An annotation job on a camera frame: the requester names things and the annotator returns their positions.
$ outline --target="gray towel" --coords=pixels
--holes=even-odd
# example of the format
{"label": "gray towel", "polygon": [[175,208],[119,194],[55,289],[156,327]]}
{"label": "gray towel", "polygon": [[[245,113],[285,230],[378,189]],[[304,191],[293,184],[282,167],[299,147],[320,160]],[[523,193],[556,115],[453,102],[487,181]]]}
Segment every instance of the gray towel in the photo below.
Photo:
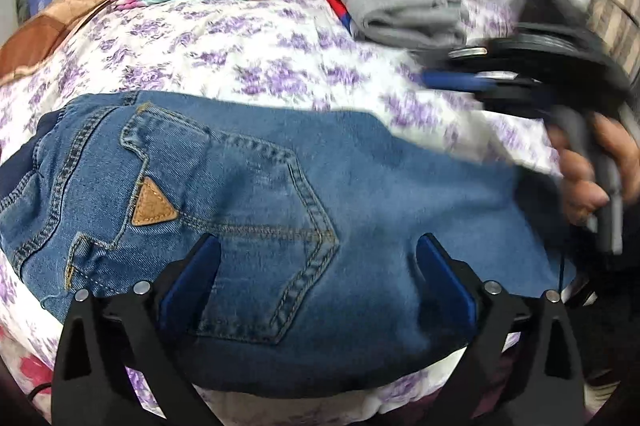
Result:
{"label": "gray towel", "polygon": [[341,0],[353,20],[354,39],[409,49],[455,47],[466,42],[462,0]]}

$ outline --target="floral bedsheet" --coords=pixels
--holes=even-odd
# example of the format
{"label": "floral bedsheet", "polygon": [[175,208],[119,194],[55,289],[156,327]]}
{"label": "floral bedsheet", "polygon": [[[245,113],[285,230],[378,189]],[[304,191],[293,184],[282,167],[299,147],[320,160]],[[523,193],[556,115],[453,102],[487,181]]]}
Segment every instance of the floral bedsheet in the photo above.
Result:
{"label": "floral bedsheet", "polygon": [[[469,39],[498,36],[504,13],[468,0]],[[406,51],[351,39],[325,0],[174,0],[101,13],[46,67],[0,89],[0,161],[38,119],[85,93],[163,90],[271,107],[350,109],[395,135],[475,161],[513,160],[554,170],[542,123],[478,109],[469,96],[426,90]],[[0,324],[48,367],[62,325],[42,309],[0,254]],[[384,387],[323,399],[270,400],[202,391],[226,425],[342,425],[433,393],[461,351]],[[159,412],[140,374],[143,405]]]}

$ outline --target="triangular leather label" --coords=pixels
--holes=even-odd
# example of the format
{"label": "triangular leather label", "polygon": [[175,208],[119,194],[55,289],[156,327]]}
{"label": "triangular leather label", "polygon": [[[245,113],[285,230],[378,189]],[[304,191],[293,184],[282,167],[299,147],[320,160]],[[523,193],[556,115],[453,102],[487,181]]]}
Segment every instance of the triangular leather label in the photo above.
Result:
{"label": "triangular leather label", "polygon": [[160,191],[158,185],[145,177],[138,195],[136,209],[131,218],[134,226],[147,226],[160,222],[172,221],[178,217],[178,212]]}

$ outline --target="finger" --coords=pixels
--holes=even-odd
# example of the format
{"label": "finger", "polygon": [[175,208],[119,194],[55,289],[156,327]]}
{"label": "finger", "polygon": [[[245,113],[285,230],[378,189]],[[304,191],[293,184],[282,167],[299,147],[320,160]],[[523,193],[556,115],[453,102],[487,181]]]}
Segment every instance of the finger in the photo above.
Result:
{"label": "finger", "polygon": [[555,125],[548,126],[546,133],[549,136],[549,141],[551,141],[551,146],[553,146],[557,151],[569,148],[569,140],[565,133]]}
{"label": "finger", "polygon": [[574,151],[564,149],[559,152],[560,172],[570,181],[593,181],[594,173],[591,163]]}
{"label": "finger", "polygon": [[596,183],[585,180],[565,180],[562,183],[562,197],[571,206],[584,208],[589,213],[603,207],[609,201],[606,191]]}
{"label": "finger", "polygon": [[598,142],[616,160],[620,173],[623,173],[623,169],[640,172],[638,145],[625,127],[602,114],[596,114],[594,128]]}
{"label": "finger", "polygon": [[622,178],[623,199],[631,202],[640,194],[640,150],[635,140],[617,121],[596,114],[594,128],[598,142],[612,155]]}
{"label": "finger", "polygon": [[564,202],[562,206],[564,215],[566,216],[567,220],[574,226],[581,226],[587,222],[590,213],[586,208],[572,206],[568,202]]}

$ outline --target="jeans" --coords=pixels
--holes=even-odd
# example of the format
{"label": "jeans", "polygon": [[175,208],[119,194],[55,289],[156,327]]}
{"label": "jeans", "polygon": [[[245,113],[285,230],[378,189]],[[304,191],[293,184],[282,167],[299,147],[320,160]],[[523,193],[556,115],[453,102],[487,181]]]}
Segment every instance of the jeans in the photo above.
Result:
{"label": "jeans", "polygon": [[558,286],[566,227],[536,202],[548,178],[418,148],[368,114],[136,92],[80,96],[45,122],[2,167],[23,174],[0,189],[14,269],[63,321],[75,291],[128,291],[215,235],[217,275],[173,347],[206,388],[329,395],[462,346],[417,267],[427,232],[510,292]]}

